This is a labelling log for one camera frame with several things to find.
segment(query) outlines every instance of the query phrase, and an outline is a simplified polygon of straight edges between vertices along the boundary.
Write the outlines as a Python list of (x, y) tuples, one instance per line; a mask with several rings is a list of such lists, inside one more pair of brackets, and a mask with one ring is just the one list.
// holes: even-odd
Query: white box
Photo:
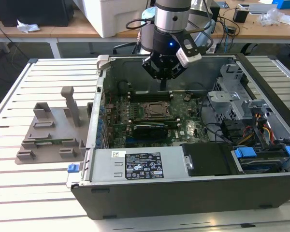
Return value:
[(73, 0), (101, 37), (127, 31), (126, 24), (141, 18), (147, 0)]

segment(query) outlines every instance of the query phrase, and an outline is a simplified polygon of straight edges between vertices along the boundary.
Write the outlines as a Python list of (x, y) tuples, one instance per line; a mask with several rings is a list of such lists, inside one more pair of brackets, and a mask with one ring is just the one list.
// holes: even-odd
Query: computer case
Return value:
[(0, 20), (14, 27), (17, 20), (39, 26), (67, 27), (74, 11), (73, 0), (0, 0)]

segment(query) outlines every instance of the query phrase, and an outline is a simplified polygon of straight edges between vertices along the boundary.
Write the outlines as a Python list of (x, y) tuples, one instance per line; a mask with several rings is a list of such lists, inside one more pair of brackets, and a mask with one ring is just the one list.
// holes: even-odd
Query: circuit board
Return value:
[[(178, 146), (182, 143), (208, 142), (198, 116), (199, 100), (187, 100), (185, 97), (185, 93), (173, 93), (169, 102), (131, 102), (127, 97), (112, 97), (112, 102), (108, 99), (108, 124), (112, 126), (110, 147)], [(164, 139), (135, 139), (129, 128), (131, 120), (134, 124), (166, 124), (169, 127), (167, 136)]]

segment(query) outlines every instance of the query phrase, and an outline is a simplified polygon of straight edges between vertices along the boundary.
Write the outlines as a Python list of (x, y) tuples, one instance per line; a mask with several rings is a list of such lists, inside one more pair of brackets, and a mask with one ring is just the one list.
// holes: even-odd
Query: blue latch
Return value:
[(253, 147), (239, 147), (235, 151), (236, 157), (241, 158), (241, 157), (256, 157), (257, 153), (253, 149)]
[(290, 146), (286, 146), (285, 150), (288, 152), (289, 156), (290, 156)]
[(70, 164), (67, 171), (68, 173), (79, 173), (79, 164)]

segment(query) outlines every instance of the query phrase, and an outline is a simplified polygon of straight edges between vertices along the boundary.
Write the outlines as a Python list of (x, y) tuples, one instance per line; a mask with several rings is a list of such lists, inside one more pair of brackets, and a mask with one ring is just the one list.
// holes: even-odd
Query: power supply label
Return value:
[(163, 178), (161, 155), (157, 153), (126, 154), (126, 179)]

